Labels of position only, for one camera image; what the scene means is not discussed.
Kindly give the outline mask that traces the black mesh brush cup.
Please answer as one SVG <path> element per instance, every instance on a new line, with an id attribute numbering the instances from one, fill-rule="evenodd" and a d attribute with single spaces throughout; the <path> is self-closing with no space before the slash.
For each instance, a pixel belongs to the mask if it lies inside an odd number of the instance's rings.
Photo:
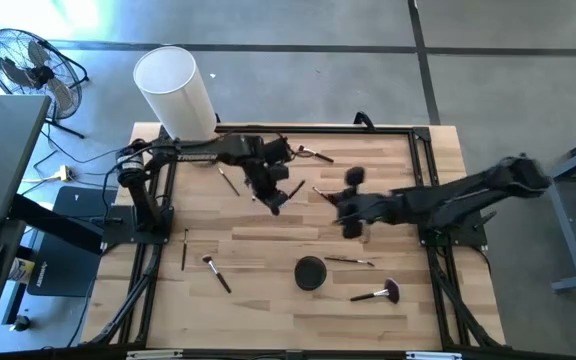
<path id="1" fill-rule="evenodd" d="M 297 261 L 294 278 L 300 289 L 314 291 L 324 284 L 327 278 L 327 268 L 320 258 L 305 256 Z"/>

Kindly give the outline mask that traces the black fan makeup brush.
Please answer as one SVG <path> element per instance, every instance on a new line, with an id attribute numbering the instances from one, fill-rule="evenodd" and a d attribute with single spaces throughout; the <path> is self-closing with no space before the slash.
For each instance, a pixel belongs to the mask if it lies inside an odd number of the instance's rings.
<path id="1" fill-rule="evenodd" d="M 392 278 L 387 278 L 384 281 L 384 286 L 382 290 L 377 292 L 362 294 L 354 296 L 350 299 L 351 302 L 367 300 L 377 297 L 384 297 L 393 304 L 397 304 L 400 301 L 400 287 L 399 284 Z"/>

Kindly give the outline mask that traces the thin black liner brush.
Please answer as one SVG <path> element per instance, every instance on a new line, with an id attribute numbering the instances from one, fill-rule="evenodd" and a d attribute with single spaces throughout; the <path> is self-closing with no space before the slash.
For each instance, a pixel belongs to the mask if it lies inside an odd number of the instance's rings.
<path id="1" fill-rule="evenodd" d="M 336 261 L 336 262 L 346 262 L 346 263 L 357 263 L 357 264 L 364 264 L 370 267 L 375 267 L 375 265 L 367 260 L 360 260 L 360 259 L 349 259 L 349 258 L 340 258 L 340 257 L 324 257 L 325 260 L 329 261 Z"/>

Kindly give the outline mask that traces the thin brush silver tip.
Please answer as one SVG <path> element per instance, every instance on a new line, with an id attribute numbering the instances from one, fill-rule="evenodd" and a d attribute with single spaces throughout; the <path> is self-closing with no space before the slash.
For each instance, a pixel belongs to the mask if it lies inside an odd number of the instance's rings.
<path id="1" fill-rule="evenodd" d="M 220 175 L 222 176 L 222 178 L 226 181 L 226 183 L 228 184 L 228 186 L 233 190 L 233 192 L 240 197 L 241 194 L 240 192 L 237 190 L 237 188 L 234 186 L 234 184 L 232 183 L 232 181 L 229 179 L 229 177 L 226 175 L 226 173 L 224 172 L 224 170 L 221 167 L 218 167 L 217 170 L 219 171 Z"/>

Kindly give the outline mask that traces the white shade table lamp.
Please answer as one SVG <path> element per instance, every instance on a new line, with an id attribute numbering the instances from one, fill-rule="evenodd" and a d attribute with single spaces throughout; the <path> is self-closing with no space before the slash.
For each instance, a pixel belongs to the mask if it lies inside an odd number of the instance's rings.
<path id="1" fill-rule="evenodd" d="M 213 138 L 216 112 L 189 51 L 176 46 L 152 50 L 137 61 L 133 79 L 170 137 L 196 141 Z"/>

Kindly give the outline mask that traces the slim brush white ferrule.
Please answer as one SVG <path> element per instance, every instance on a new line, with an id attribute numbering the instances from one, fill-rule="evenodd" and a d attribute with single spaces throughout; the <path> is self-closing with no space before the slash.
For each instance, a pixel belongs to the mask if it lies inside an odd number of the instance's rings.
<path id="1" fill-rule="evenodd" d="M 326 161 L 326 162 L 328 162 L 328 163 L 333 163 L 333 162 L 334 162 L 334 160 L 333 160 L 332 158 L 330 158 L 330 157 L 328 157 L 328 156 L 326 156 L 326 155 L 324 155 L 324 154 L 322 154 L 322 153 L 320 153 L 320 152 L 317 152 L 317 151 L 315 151 L 315 150 L 312 150 L 312 149 L 310 149 L 310 148 L 307 148 L 307 147 L 305 147 L 304 145 L 300 145 L 300 146 L 298 147 L 298 154 L 299 154 L 300 156 L 303 156 L 303 157 L 315 157 L 315 158 L 318 158 L 318 159 L 320 159 L 320 160 Z"/>

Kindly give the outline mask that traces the round-head brush silver ferrule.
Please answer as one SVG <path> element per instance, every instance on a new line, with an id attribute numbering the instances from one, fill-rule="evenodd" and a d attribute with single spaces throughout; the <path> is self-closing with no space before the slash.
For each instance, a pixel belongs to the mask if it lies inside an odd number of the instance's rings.
<path id="1" fill-rule="evenodd" d="M 222 287 L 225 289 L 225 291 L 227 293 L 231 293 L 232 290 L 229 286 L 229 284 L 227 283 L 227 281 L 225 280 L 224 276 L 222 275 L 222 273 L 219 271 L 216 263 L 214 262 L 213 258 L 211 255 L 204 255 L 202 257 L 202 261 L 204 263 L 206 263 L 212 270 L 212 272 L 214 273 L 214 275 L 217 277 L 218 281 L 220 282 L 220 284 L 222 285 Z"/>

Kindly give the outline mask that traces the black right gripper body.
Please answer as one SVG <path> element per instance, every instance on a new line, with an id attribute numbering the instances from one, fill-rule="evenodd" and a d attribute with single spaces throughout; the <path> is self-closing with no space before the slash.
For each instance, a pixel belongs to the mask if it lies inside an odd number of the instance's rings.
<path id="1" fill-rule="evenodd" d="M 342 236 L 345 239 L 358 238 L 363 234 L 363 224 L 359 213 L 358 187 L 364 182 L 365 170 L 363 167 L 352 167 L 345 175 L 346 188 L 341 192 L 342 198 L 338 201 L 341 210 L 339 224 L 342 226 Z"/>

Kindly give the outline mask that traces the black computer case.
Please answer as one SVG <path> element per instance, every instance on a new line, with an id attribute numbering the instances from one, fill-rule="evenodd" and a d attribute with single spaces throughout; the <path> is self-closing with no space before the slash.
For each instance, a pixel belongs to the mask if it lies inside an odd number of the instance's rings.
<path id="1" fill-rule="evenodd" d="M 94 220 L 103 216 L 104 202 L 115 194 L 114 191 L 104 195 L 99 189 L 64 186 L 51 210 L 102 236 L 103 229 Z M 97 274 L 101 254 L 92 254 L 57 236 L 43 233 L 40 246 L 35 249 L 35 267 L 27 292 L 35 296 L 85 296 Z"/>

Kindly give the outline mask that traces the grey desk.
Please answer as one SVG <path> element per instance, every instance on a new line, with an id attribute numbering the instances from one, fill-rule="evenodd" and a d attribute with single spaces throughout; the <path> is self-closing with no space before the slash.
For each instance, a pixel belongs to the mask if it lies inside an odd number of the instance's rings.
<path id="1" fill-rule="evenodd" d="M 9 212 L 51 100 L 40 95 L 0 95 L 0 220 Z"/>

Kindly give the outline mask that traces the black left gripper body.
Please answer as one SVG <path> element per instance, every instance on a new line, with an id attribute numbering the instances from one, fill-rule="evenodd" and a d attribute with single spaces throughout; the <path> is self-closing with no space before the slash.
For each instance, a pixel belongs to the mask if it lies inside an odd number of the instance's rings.
<path id="1" fill-rule="evenodd" d="M 261 163 L 249 163 L 242 167 L 246 183 L 257 198 L 270 198 L 280 193 L 277 182 L 289 178 L 286 165 L 266 166 Z"/>

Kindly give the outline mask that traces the silver frame bracket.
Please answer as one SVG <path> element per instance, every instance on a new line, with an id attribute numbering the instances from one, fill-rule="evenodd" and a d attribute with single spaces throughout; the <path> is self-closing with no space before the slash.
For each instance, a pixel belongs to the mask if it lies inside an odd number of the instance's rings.
<path id="1" fill-rule="evenodd" d="M 460 353 L 431 352 L 431 351 L 408 351 L 406 360 L 463 360 Z"/>
<path id="2" fill-rule="evenodd" d="M 125 360 L 177 360 L 183 358 L 183 351 L 178 349 L 147 349 L 129 351 Z"/>

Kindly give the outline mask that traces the yellow blue box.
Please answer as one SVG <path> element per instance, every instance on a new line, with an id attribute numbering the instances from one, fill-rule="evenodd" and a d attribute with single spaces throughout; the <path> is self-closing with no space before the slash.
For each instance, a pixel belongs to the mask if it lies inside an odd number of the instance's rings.
<path id="1" fill-rule="evenodd" d="M 35 267 L 33 261 L 15 257 L 7 279 L 16 283 L 28 285 Z"/>

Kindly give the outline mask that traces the black floor fan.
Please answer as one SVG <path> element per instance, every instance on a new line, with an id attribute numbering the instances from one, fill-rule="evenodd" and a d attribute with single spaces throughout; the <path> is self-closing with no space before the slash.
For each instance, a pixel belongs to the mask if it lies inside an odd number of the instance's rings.
<path id="1" fill-rule="evenodd" d="M 0 88 L 10 95 L 50 99 L 48 124 L 80 139 L 85 136 L 60 124 L 79 109 L 87 70 L 44 38 L 29 31 L 0 29 Z"/>

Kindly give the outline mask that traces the black aluminium table frame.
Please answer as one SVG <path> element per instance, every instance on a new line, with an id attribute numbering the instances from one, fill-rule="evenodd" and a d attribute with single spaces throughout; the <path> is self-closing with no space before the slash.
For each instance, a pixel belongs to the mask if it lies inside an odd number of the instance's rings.
<path id="1" fill-rule="evenodd" d="M 456 130 L 451 126 L 290 125 L 292 146 L 305 145 L 332 158 L 298 158 L 280 186 L 303 187 L 275 216 L 254 200 L 241 170 L 183 163 L 164 167 L 157 197 L 171 190 L 174 222 L 163 246 L 155 283 L 137 301 L 129 339 L 149 349 L 178 349 L 184 357 L 219 350 L 227 357 L 372 356 L 403 358 L 408 351 L 452 352 L 440 337 L 428 258 L 416 227 L 376 224 L 361 239 L 345 239 L 333 223 L 335 209 L 323 193 L 343 188 L 345 171 L 366 169 L 364 191 L 383 192 L 417 183 L 446 183 L 465 173 Z M 181 271 L 188 228 L 185 271 Z M 227 293 L 202 261 L 211 255 L 232 292 Z M 294 268 L 305 256 L 327 268 L 324 284 L 300 289 Z M 364 264 L 325 260 L 360 259 Z M 400 301 L 384 297 L 351 302 L 383 289 L 387 278 L 400 287 Z"/>

